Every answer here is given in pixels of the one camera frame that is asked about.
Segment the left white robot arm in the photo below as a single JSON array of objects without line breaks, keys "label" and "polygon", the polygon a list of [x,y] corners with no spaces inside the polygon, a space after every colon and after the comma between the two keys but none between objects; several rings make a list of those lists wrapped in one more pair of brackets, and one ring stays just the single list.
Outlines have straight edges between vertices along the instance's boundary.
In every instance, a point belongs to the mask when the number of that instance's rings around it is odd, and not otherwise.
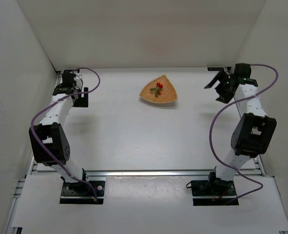
[{"label": "left white robot arm", "polygon": [[75,165],[70,159],[70,144],[67,140],[63,125],[72,107],[88,107],[88,95],[75,95],[60,101],[59,99],[72,93],[88,91],[83,88],[80,70],[64,70],[61,83],[52,95],[51,104],[54,106],[45,110],[45,115],[34,130],[29,130],[34,159],[38,164],[54,169],[61,175],[64,185],[74,196],[85,196],[91,192],[86,181],[84,169]]}]

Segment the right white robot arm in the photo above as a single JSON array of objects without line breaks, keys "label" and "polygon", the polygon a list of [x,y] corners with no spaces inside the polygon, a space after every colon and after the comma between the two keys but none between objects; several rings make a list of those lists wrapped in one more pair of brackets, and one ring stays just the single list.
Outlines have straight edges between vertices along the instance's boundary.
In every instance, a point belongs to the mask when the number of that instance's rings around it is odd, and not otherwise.
[{"label": "right white robot arm", "polygon": [[[259,96],[276,83],[278,72],[267,65],[266,68],[275,73],[275,78],[268,87],[259,91],[257,81],[250,77],[252,67],[252,64],[237,63],[233,70],[221,68],[206,85],[209,89],[218,81],[216,100],[225,104],[214,116],[209,129],[209,145],[219,165],[209,173],[207,180],[192,180],[186,185],[194,197],[211,198],[213,202],[225,201],[230,196],[237,200],[239,196],[235,191],[234,177],[240,174],[246,162],[263,155],[269,147],[277,121],[266,114]],[[222,112],[233,105],[237,106],[241,118],[231,135],[231,149],[226,158],[221,160],[213,147],[213,127]]]}]

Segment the fake cherry sprig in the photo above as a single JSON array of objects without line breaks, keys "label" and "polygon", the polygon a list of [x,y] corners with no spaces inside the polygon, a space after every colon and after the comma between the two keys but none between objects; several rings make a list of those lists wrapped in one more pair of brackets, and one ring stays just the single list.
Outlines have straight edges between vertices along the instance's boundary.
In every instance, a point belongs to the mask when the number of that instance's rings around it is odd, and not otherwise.
[{"label": "fake cherry sprig", "polygon": [[157,98],[158,96],[162,94],[162,89],[163,89],[163,84],[161,84],[160,82],[157,82],[156,86],[151,88],[149,91],[150,93],[154,93],[154,96]]}]

